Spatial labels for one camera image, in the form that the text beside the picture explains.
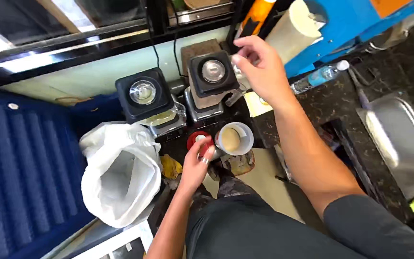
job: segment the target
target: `water bottle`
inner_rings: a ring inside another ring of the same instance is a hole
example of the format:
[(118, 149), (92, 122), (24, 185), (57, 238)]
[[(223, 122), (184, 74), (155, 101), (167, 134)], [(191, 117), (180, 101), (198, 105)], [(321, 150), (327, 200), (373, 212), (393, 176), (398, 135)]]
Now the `water bottle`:
[(326, 65), (310, 73), (305, 78), (294, 82), (290, 88), (295, 94), (308, 91), (311, 88), (319, 86), (325, 82), (335, 79), (340, 72), (349, 68), (349, 62), (342, 60), (334, 65)]

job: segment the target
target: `power cord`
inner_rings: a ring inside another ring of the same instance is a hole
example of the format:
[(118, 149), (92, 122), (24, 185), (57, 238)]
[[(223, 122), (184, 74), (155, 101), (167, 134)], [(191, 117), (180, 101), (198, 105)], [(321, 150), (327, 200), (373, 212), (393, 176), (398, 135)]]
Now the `power cord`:
[(148, 32), (149, 32), (149, 41), (151, 42), (151, 45), (153, 46), (154, 53), (156, 54), (157, 59), (157, 67), (159, 67), (159, 55), (157, 54), (156, 46), (154, 45), (154, 40), (151, 32), (151, 25), (150, 25), (150, 16), (148, 15), (148, 7), (144, 6), (146, 11), (146, 24), (148, 25)]
[(175, 62), (177, 63), (178, 75), (180, 77), (187, 77), (187, 76), (181, 74), (180, 65), (178, 64), (178, 58), (177, 58), (177, 51), (176, 51), (177, 36), (178, 36), (178, 30), (180, 28), (180, 24), (178, 23), (178, 14), (177, 14), (177, 10), (175, 9), (175, 5), (173, 4), (172, 0), (169, 0), (169, 2), (170, 2), (170, 5), (172, 7), (173, 13), (175, 14), (175, 20), (177, 21), (177, 27), (175, 29), (175, 34), (173, 36), (174, 37), (174, 39), (173, 39), (173, 55), (175, 56)]

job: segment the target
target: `orange label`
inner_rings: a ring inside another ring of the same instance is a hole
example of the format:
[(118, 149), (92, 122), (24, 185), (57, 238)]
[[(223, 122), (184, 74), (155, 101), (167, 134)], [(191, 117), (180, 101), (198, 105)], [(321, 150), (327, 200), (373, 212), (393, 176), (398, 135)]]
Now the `orange label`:
[(379, 17), (384, 18), (393, 12), (400, 9), (400, 7), (410, 3), (412, 0), (370, 0), (372, 5), (378, 12)]

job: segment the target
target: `dark sleeve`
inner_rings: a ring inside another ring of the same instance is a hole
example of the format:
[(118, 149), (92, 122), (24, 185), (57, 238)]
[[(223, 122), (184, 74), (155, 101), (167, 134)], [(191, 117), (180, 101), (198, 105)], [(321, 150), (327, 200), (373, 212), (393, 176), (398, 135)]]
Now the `dark sleeve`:
[(414, 258), (414, 231), (368, 196), (335, 200), (324, 221), (336, 240), (369, 258)]

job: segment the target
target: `forearm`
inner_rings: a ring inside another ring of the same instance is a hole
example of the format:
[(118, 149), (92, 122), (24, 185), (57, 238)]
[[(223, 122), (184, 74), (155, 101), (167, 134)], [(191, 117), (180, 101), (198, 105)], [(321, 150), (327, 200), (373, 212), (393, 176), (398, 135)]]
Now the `forearm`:
[(293, 94), (287, 94), (285, 101), (273, 108), (285, 161), (319, 216), (337, 198), (363, 194), (351, 171), (319, 137)]
[(151, 243), (147, 259), (180, 259), (182, 257), (191, 197), (190, 191), (183, 188), (177, 189)]

